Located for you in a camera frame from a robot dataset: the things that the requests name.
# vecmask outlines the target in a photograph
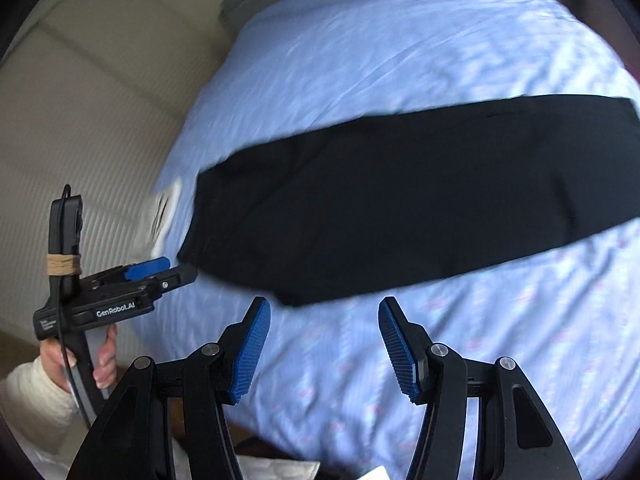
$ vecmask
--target mattress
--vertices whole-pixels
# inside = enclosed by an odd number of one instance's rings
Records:
[[[537,94],[640,102],[602,38],[555,0],[284,0],[241,31],[202,90],[156,184],[181,179],[164,254],[175,261],[196,176],[247,145],[365,114]],[[585,480],[605,476],[640,428],[640,220],[463,276],[290,309],[270,298],[254,383],[228,418],[293,456],[356,477],[404,478],[424,407],[400,392],[377,325],[408,319],[465,358],[512,356],[545,402]],[[183,358],[240,320],[256,290],[207,276],[139,317],[157,360]],[[470,479],[470,401],[460,469]]]

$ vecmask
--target wrinkled sheet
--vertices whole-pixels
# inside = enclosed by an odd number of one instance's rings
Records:
[[[285,0],[244,28],[168,157],[157,187],[180,177],[184,189],[165,253],[175,261],[198,172],[249,144],[364,114],[548,93],[640,98],[608,45],[554,0]],[[516,359],[584,480],[601,478],[640,428],[639,262],[634,220],[436,283],[299,310],[272,301],[251,391],[228,417],[295,456],[403,479],[424,408],[400,392],[378,331],[391,294],[463,357]],[[201,276],[135,327],[157,359],[182,358],[258,293]],[[471,410],[461,479],[476,423]]]

